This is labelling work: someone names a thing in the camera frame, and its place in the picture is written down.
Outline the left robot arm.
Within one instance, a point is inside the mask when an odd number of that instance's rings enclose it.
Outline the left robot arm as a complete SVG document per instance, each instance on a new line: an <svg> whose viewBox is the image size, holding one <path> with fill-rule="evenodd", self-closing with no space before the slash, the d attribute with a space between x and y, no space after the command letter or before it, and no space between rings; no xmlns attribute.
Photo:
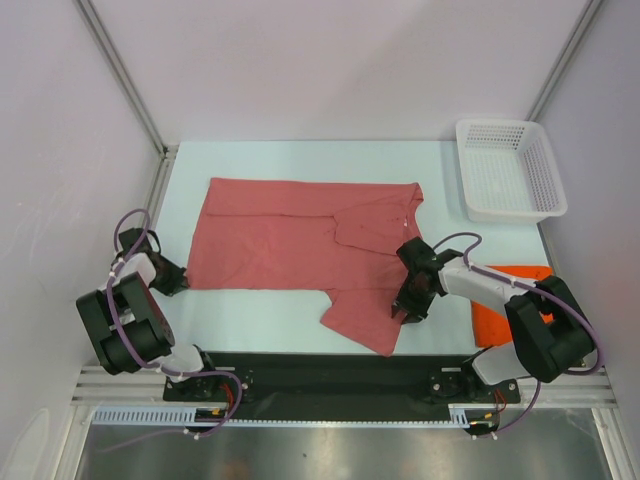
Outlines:
<svg viewBox="0 0 640 480"><path fill-rule="evenodd" d="M175 339L152 295L172 297L189 289L186 269L161 253L153 231L130 228L116 235L120 271L112 294L105 285L76 300L76 309L102 368L111 375L135 373L140 361L169 377L168 386L182 396L207 400L221 387L210 355Z"/></svg>

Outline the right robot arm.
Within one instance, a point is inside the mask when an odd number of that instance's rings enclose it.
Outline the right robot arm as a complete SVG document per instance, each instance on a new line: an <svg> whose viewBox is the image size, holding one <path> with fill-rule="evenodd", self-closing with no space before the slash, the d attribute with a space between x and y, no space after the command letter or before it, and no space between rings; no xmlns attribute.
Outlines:
<svg viewBox="0 0 640 480"><path fill-rule="evenodd" d="M551 383L574 374L577 363L598 349L596 334L567 284L549 275L534 281L476 264L470 249L440 253L416 237L396 255L407 276L392 303L403 324L426 319L433 301L453 295L506 318L511 340L475 354L461 376L463 393L484 401L497 385L521 378Z"/></svg>

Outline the pink red t shirt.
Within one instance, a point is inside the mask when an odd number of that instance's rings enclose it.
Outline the pink red t shirt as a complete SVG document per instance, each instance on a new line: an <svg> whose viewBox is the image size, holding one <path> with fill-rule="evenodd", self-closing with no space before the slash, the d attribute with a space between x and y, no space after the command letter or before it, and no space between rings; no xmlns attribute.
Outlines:
<svg viewBox="0 0 640 480"><path fill-rule="evenodd" d="M322 291L321 324L388 357L406 269L396 252L419 236L419 184L214 178L187 265L194 290Z"/></svg>

